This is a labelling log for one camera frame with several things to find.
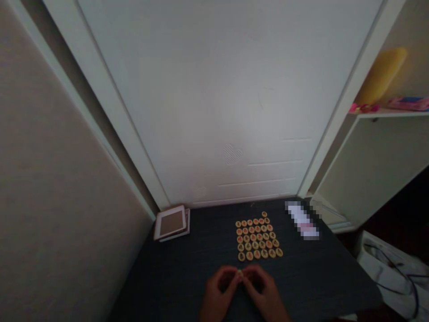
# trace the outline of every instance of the floor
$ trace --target floor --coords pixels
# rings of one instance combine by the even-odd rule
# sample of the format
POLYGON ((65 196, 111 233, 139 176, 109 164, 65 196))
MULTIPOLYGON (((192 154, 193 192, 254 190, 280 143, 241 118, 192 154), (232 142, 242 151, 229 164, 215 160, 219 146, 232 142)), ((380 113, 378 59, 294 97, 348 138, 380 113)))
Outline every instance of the floor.
MULTIPOLYGON (((366 230, 429 264, 429 211, 422 211, 425 207, 429 207, 426 195, 428 187, 429 167, 415 177, 357 231, 338 234, 338 239, 353 253, 358 236, 363 230, 366 230)), ((358 321, 365 322, 406 321, 387 305, 366 312, 358 312, 357 316, 358 321)))

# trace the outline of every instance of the blurred object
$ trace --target blurred object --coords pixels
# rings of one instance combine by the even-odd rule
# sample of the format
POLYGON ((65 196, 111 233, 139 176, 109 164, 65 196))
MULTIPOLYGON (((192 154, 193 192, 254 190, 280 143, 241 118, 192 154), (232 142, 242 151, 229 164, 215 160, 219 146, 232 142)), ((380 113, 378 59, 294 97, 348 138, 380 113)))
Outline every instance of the blurred object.
POLYGON ((380 105, 369 105, 369 104, 363 104, 358 105, 356 103, 352 104, 352 107, 349 110, 349 113, 368 113, 368 112, 378 112, 380 110, 380 105))
POLYGON ((301 233, 304 240, 318 240, 319 227, 306 213, 299 201, 285 201, 285 210, 294 220, 296 229, 301 233))
POLYGON ((407 54, 403 47, 380 52, 356 96, 355 103, 358 105, 376 103, 395 78, 407 54))
POLYGON ((423 97, 397 97, 390 100, 386 106, 396 110, 429 110, 429 98, 423 97))

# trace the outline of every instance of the finger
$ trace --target finger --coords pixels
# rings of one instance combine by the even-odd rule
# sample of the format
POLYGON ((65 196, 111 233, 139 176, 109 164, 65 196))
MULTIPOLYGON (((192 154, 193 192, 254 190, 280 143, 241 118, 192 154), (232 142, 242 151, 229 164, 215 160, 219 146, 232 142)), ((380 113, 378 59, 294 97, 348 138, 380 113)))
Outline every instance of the finger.
POLYGON ((252 264, 247 266, 244 270, 243 270, 244 275, 251 275, 253 274, 257 274, 262 281, 264 282, 264 284, 267 284, 269 282, 270 279, 270 275, 258 264, 252 264))
POLYGON ((218 281, 219 288, 223 288, 224 290, 226 290, 226 288, 232 282, 236 274, 237 272, 225 272, 218 281))
POLYGON ((247 293, 249 293, 249 295, 253 299, 253 301, 255 303, 257 303, 259 301, 261 295, 258 293, 257 290, 255 290, 255 288, 252 285, 252 282, 246 276, 243 277, 243 284, 247 290, 247 293))
POLYGON ((236 273, 238 270, 236 267, 234 266, 230 266, 230 265, 223 265, 221 266, 218 271, 213 275, 213 280, 218 283, 219 280, 221 279, 221 277, 225 274, 225 273, 236 273))
POLYGON ((228 303, 231 302, 232 297, 234 296, 234 293, 236 292, 237 285, 240 282, 241 282, 241 274, 239 274, 237 272, 236 275, 234 276, 234 278, 232 279, 231 283, 229 284, 227 290, 224 293, 225 297, 227 298, 228 303))

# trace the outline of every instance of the pink and white package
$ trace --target pink and white package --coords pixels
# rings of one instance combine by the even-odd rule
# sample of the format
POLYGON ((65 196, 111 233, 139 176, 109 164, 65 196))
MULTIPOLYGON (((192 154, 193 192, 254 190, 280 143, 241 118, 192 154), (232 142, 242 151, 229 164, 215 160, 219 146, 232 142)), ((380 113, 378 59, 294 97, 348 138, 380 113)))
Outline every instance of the pink and white package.
POLYGON ((387 108, 396 110, 429 110, 429 98, 423 97, 397 97, 387 103, 387 108))
POLYGON ((285 202, 288 213, 294 221, 295 227, 301 233, 304 240, 319 239, 319 229, 314 225, 313 220, 305 212, 299 201, 285 202))

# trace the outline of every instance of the dark gray tablecloth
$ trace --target dark gray tablecloth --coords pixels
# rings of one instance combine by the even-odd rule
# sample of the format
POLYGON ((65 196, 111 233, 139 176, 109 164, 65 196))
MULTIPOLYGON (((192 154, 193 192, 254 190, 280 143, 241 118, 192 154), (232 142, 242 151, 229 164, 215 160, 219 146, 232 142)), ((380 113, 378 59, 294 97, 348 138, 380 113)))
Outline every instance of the dark gray tablecloth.
MULTIPOLYGON (((191 210, 191 234, 164 243, 153 241, 153 230, 142 247, 111 321, 196 321, 205 281, 224 264, 243 268, 238 258, 237 220, 261 218, 267 211, 282 258, 259 263, 278 286, 292 319, 321 321, 373 308, 382 303, 379 290, 329 228, 314 218, 321 240, 305 241, 290 216, 285 200, 241 203, 191 210)), ((240 286, 225 321, 261 321, 240 286)))

